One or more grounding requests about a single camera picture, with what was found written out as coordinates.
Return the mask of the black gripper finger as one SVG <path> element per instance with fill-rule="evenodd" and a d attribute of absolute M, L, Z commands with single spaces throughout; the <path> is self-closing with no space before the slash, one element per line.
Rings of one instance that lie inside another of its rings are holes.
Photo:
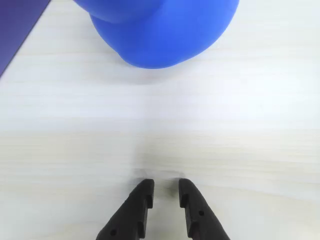
<path fill-rule="evenodd" d="M 193 240 L 229 240 L 220 221 L 195 184 L 178 181 L 179 205 L 185 211 L 187 236 Z"/>
<path fill-rule="evenodd" d="M 142 180 L 98 233 L 98 240 L 140 240 L 146 236 L 148 210 L 153 207 L 155 182 Z"/>

